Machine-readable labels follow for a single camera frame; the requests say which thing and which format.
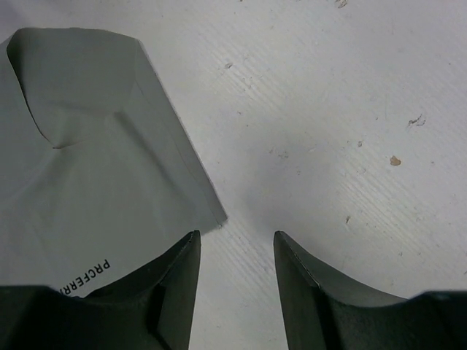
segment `brown speck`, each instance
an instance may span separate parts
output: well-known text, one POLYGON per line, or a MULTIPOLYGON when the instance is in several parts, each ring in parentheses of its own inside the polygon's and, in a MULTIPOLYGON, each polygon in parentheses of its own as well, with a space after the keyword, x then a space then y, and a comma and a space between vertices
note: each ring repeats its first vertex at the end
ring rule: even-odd
POLYGON ((392 166, 400 166, 400 164, 402 164, 401 160, 398 159, 395 155, 391 157, 390 163, 392 166))
POLYGON ((336 2, 339 2, 339 6, 337 7, 338 9, 341 9, 345 5, 347 5, 347 0, 336 0, 336 2))
POLYGON ((280 159, 287 159, 289 158, 289 154, 287 153, 287 151, 284 151, 280 153, 279 155, 277 155, 277 157, 279 157, 280 159))
POLYGON ((417 119, 409 120, 409 124, 407 125, 407 127, 412 126, 414 124, 415 126, 424 126, 425 122, 426 122, 426 119, 422 119, 422 114, 421 114, 417 119))

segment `white table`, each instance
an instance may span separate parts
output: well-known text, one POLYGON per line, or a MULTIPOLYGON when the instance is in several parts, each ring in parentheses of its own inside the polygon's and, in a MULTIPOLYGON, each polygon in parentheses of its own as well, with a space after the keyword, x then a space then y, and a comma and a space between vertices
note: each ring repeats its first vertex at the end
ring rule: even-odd
POLYGON ((386 292, 467 287, 467 3, 338 5, 0 0, 2 41, 144 43, 230 217, 203 237, 192 349, 286 349, 279 229, 386 292))

